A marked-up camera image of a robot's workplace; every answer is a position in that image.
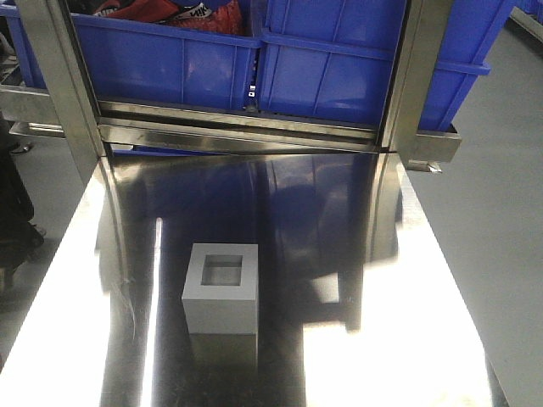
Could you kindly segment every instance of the gray square block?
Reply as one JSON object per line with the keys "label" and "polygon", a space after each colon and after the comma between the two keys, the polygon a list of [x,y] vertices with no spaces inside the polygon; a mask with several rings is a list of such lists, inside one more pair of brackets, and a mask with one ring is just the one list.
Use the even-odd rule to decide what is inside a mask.
{"label": "gray square block", "polygon": [[256,334],[258,245],[193,244],[182,302],[190,333]]}

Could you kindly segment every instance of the black bag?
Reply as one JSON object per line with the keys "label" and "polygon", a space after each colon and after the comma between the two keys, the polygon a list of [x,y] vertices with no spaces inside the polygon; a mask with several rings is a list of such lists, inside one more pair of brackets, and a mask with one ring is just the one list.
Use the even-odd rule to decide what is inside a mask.
{"label": "black bag", "polygon": [[29,223],[32,202],[7,150],[0,151],[0,269],[11,271],[43,244],[42,235]]}

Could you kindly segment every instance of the square opening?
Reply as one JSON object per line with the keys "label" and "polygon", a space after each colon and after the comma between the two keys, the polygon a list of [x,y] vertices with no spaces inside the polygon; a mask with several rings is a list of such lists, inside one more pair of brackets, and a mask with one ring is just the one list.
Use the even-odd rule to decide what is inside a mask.
{"label": "square opening", "polygon": [[241,284],[241,263],[243,256],[230,254],[207,254],[203,286],[239,286]]}

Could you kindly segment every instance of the reflective metal surface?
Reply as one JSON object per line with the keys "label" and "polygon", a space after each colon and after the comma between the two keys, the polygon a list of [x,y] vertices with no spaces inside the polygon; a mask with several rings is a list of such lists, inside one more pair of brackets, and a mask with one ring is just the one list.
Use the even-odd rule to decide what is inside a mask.
{"label": "reflective metal surface", "polygon": [[59,117],[47,91],[19,86],[0,86],[2,115],[9,121],[58,125]]}
{"label": "reflective metal surface", "polygon": [[[492,406],[483,347],[399,162],[104,160],[0,403]],[[259,245],[258,335],[189,334],[193,243]]]}
{"label": "reflective metal surface", "polygon": [[170,125],[136,120],[100,120],[100,133],[106,142],[178,146],[200,151],[235,153],[286,153],[289,150],[306,151],[372,151],[368,141],[304,133],[258,128],[216,129],[208,126]]}

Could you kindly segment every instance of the red fabric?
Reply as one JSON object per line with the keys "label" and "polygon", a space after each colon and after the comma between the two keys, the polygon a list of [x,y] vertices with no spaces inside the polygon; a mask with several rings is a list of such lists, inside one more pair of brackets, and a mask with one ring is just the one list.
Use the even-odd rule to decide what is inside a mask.
{"label": "red fabric", "polygon": [[154,23],[166,20],[178,12],[177,5],[169,0],[134,0],[130,6],[108,14],[107,17]]}
{"label": "red fabric", "polygon": [[244,34],[243,19],[238,0],[232,0],[229,4],[219,7],[212,15],[204,19],[168,20],[165,24],[236,36]]}

